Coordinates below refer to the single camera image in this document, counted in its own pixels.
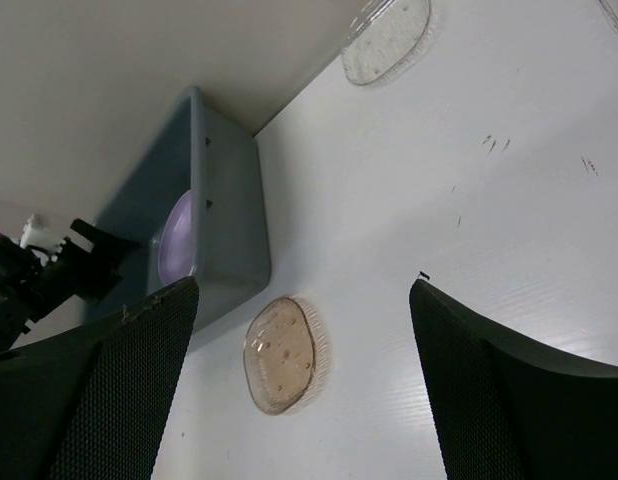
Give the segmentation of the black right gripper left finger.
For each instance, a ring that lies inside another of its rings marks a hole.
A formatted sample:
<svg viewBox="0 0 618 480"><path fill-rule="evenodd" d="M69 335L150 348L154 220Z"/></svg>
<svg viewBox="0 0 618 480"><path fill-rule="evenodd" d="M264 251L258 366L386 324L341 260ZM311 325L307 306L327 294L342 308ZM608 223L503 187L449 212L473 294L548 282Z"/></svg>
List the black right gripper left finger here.
<svg viewBox="0 0 618 480"><path fill-rule="evenodd" d="M0 354L0 479L151 477L196 320L181 279Z"/></svg>

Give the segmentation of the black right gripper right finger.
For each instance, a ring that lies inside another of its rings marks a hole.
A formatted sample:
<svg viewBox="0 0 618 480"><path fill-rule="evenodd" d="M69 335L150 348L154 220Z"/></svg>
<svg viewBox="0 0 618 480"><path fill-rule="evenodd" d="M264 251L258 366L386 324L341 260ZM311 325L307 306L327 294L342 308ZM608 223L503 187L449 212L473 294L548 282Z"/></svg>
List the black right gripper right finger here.
<svg viewBox="0 0 618 480"><path fill-rule="evenodd" d="M618 366L536 341L418 279L409 304L449 479L618 479Z"/></svg>

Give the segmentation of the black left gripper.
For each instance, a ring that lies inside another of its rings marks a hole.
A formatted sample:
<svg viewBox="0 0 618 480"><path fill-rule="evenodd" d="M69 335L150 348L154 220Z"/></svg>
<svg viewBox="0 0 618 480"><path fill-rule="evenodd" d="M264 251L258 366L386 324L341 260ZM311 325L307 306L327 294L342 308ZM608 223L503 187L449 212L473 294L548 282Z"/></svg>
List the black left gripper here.
<svg viewBox="0 0 618 480"><path fill-rule="evenodd" d="M116 237L81 219L70 229L93 246L86 251L68 237L62 250L42 271L32 250L23 249L8 237L0 237L0 353L9 350L21 334L30 331L34 316L31 286L41 274L41 317L70 297L100 302L121 281L118 270L125 258L141 245Z"/></svg>

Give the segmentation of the purple plastic plate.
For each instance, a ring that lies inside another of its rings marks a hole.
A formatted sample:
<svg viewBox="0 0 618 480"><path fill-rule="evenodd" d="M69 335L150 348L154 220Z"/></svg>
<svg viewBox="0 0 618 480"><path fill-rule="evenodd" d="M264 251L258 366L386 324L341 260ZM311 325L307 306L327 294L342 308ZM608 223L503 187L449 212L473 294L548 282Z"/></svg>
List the purple plastic plate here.
<svg viewBox="0 0 618 480"><path fill-rule="evenodd" d="M158 276L164 286L186 276L193 269L192 193L183 193L165 222L158 249Z"/></svg>

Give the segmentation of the brown translucent square plate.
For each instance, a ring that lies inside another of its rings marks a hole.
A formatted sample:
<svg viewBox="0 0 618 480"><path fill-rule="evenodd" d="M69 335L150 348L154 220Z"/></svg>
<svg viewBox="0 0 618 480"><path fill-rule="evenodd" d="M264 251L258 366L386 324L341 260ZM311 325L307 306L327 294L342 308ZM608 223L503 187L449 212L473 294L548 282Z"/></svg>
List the brown translucent square plate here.
<svg viewBox="0 0 618 480"><path fill-rule="evenodd" d="M332 367L332 343L322 316L303 297L272 300L255 316L243 344L250 397L268 416L292 415L322 394Z"/></svg>

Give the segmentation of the clear dish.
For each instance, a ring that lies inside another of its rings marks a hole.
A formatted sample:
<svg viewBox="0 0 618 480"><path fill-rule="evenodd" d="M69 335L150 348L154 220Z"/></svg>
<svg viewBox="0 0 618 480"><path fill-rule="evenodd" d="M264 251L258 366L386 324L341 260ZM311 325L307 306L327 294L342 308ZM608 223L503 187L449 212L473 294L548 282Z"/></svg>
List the clear dish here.
<svg viewBox="0 0 618 480"><path fill-rule="evenodd" d="M439 20L436 1L368 2L350 25L341 50L346 79L360 88L392 82L428 53Z"/></svg>

